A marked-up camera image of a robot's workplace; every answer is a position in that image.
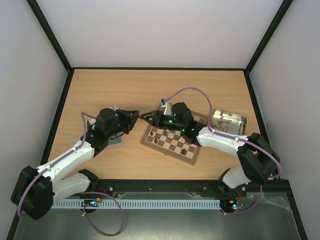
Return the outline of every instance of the black metal frame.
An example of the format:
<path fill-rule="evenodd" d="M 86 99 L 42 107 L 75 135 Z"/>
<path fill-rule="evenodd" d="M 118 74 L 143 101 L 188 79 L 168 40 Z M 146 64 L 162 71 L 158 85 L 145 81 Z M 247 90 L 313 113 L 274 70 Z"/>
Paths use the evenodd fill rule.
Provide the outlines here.
<path fill-rule="evenodd" d="M 187 71 L 243 71 L 246 84 L 249 90 L 250 98 L 252 101 L 253 109 L 256 115 L 258 126 L 260 129 L 261 135 L 269 141 L 266 127 L 262 118 L 262 114 L 258 105 L 257 97 L 250 79 L 250 72 L 258 61 L 260 55 L 271 39 L 273 33 L 280 24 L 282 18 L 285 16 L 287 10 L 289 9 L 293 0 L 284 0 L 274 16 L 269 28 L 264 34 L 261 42 L 259 43 L 256 51 L 254 52 L 249 64 L 246 69 L 243 68 L 183 68 L 183 67 L 71 67 L 67 57 L 65 56 L 58 40 L 56 39 L 52 29 L 50 28 L 43 12 L 41 11 L 36 0 L 26 0 L 30 5 L 34 15 L 38 19 L 42 29 L 50 40 L 53 48 L 55 49 L 57 55 L 59 56 L 62 64 L 67 70 L 68 74 L 65 80 L 65 84 L 62 90 L 62 94 L 58 103 L 57 110 L 54 115 L 50 133 L 43 151 L 43 155 L 40 161 L 40 164 L 44 164 L 48 161 L 49 154 L 56 136 L 58 129 L 59 121 L 61 114 L 65 105 L 69 87 L 73 78 L 75 69 L 110 69 L 110 70 L 187 70 Z M 98 182 L 99 186 L 102 186 L 106 189 L 107 193 L 112 194 L 113 192 L 193 192 L 199 193 L 202 196 L 215 197 L 217 199 L 225 199 L 217 190 L 217 180 L 121 180 L 121 179 L 100 179 Z M 249 183 L 246 186 L 247 192 L 259 192 L 260 186 L 256 184 Z M 298 232 L 302 240 L 307 239 L 307 235 L 303 226 L 303 223 L 300 218 L 300 214 L 296 205 L 295 198 L 293 196 L 290 184 L 288 180 L 283 179 L 274 179 L 268 180 L 267 183 L 263 186 L 264 192 L 271 193 L 286 193 L 290 207 L 293 211 L 293 216 L 298 228 Z M 18 223 L 20 218 L 15 214 L 10 231 L 8 233 L 7 239 L 14 239 Z"/>

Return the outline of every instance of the white wall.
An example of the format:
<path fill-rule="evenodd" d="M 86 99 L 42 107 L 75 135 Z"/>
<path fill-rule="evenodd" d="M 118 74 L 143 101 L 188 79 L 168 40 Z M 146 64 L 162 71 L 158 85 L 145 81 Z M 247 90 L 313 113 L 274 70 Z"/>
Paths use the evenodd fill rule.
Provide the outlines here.
<path fill-rule="evenodd" d="M 320 1 L 293 1 L 251 73 L 306 233 L 319 239 Z"/>
<path fill-rule="evenodd" d="M 25 0 L 0 7 L 0 239 L 20 171 L 39 165 L 67 72 Z"/>
<path fill-rule="evenodd" d="M 283 0 L 38 0 L 73 67 L 245 68 Z"/>

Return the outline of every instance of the wooden table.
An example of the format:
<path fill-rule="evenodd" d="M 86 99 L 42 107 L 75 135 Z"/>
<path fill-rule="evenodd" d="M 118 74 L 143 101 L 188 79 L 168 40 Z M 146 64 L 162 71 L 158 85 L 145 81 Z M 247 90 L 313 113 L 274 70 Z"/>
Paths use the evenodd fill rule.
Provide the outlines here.
<path fill-rule="evenodd" d="M 71 148 L 82 136 L 81 111 L 97 116 L 101 109 L 116 105 L 142 114 L 155 110 L 160 99 L 185 87 L 203 90 L 214 109 L 246 116 L 246 135 L 259 133 L 242 71 L 76 69 L 49 160 Z M 186 90 L 170 102 L 185 102 L 192 111 L 209 115 L 208 102 L 197 91 Z M 240 165 L 236 157 L 209 147 L 200 149 L 194 166 L 165 156 L 140 144 L 147 126 L 138 119 L 130 134 L 124 136 L 123 147 L 104 150 L 70 175 L 88 169 L 100 179 L 213 180 L 227 168 Z"/>

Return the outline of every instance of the gray floor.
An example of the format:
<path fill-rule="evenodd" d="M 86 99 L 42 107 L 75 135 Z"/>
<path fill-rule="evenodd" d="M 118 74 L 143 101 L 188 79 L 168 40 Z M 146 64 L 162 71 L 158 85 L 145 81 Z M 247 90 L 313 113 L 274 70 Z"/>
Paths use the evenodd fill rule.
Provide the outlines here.
<path fill-rule="evenodd" d="M 266 194 L 267 198 L 274 196 L 273 193 Z M 116 232 L 121 224 L 118 210 L 98 209 L 90 217 L 98 228 L 107 233 Z M 292 213 L 266 202 L 258 204 L 249 213 L 235 216 L 224 216 L 219 210 L 128 209 L 125 217 L 124 231 L 112 237 L 113 240 L 300 239 Z M 52 209 L 37 221 L 22 218 L 14 239 L 105 238 L 92 229 L 80 210 Z"/>

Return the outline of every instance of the robotic arm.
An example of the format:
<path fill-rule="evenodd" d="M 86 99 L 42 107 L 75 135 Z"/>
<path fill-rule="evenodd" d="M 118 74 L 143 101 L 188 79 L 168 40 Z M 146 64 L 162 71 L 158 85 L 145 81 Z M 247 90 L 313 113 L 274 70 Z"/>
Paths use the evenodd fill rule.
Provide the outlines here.
<path fill-rule="evenodd" d="M 209 129 L 206 124 L 193 119 L 190 109 L 184 102 L 172 106 L 172 115 L 169 102 L 161 100 L 161 107 L 165 108 L 164 112 L 154 110 L 142 114 L 141 118 L 157 128 L 180 131 L 181 136 L 189 144 L 219 149 L 239 158 L 241 167 L 229 168 L 219 178 L 219 189 L 224 194 L 249 182 L 265 184 L 277 167 L 271 158 L 245 142 L 261 147 L 278 162 L 280 161 L 271 146 L 258 133 L 245 136 Z"/>
<path fill-rule="evenodd" d="M 55 202 L 76 193 L 94 191 L 97 188 L 98 177 L 89 170 L 83 169 L 74 176 L 63 178 L 104 150 L 109 145 L 110 138 L 129 134 L 138 119 L 138 114 L 137 110 L 125 111 L 116 107 L 102 109 L 95 119 L 87 121 L 84 142 L 82 136 L 71 149 L 56 159 L 37 168 L 27 166 L 21 171 L 11 201 L 18 206 L 28 185 L 46 169 L 48 170 L 39 177 L 23 199 L 21 207 L 34 220 L 43 217 Z"/>

